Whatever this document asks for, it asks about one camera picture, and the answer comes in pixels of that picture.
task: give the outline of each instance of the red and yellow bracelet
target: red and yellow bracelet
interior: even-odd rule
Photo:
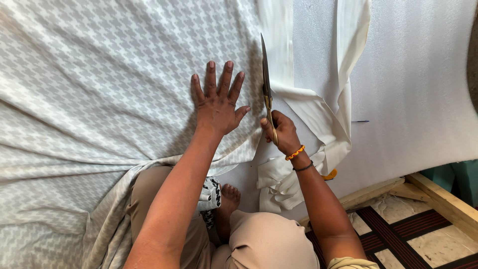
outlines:
[[[304,145],[301,145],[301,146],[302,147],[300,147],[299,150],[297,150],[296,152],[292,153],[292,155],[290,155],[289,157],[285,157],[285,160],[288,161],[288,160],[294,158],[295,156],[297,156],[297,154],[301,153],[305,148]]]

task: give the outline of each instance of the hand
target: hand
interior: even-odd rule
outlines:
[[[250,111],[249,106],[242,106],[235,110],[245,74],[241,71],[236,75],[229,92],[233,65],[232,61],[226,62],[218,91],[216,87],[216,64],[213,61],[207,63],[207,96],[201,90],[199,76],[197,74],[193,75],[193,88],[199,103],[196,130],[212,130],[222,137],[236,129],[244,115]]]
[[[279,142],[277,148],[286,156],[290,156],[301,147],[294,122],[277,110],[272,111],[272,121],[277,126],[275,128],[277,141]],[[261,119],[261,127],[266,132],[267,143],[270,143],[271,137],[273,137],[271,123],[266,118],[263,118]]]

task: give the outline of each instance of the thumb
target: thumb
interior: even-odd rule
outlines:
[[[274,138],[274,133],[272,132],[272,125],[266,118],[261,119],[261,127],[272,140]]]
[[[240,121],[244,116],[246,115],[247,112],[250,111],[249,106],[241,106],[236,110],[236,125],[239,126]]]

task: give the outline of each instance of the scissor blade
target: scissor blade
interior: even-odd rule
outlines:
[[[264,44],[264,38],[262,37],[262,33],[261,33],[261,41],[262,41],[262,75],[264,78],[264,86],[262,87],[262,92],[264,93],[264,95],[271,97],[271,83],[269,81],[269,66],[267,65],[266,45]]]

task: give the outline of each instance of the black string bracelet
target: black string bracelet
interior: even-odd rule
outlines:
[[[296,172],[298,172],[298,171],[304,171],[304,170],[306,170],[307,168],[311,167],[312,165],[314,165],[314,162],[313,162],[312,160],[310,160],[309,166],[304,167],[304,168],[301,168],[301,169],[292,168],[292,170],[293,170],[293,171],[296,171]]]

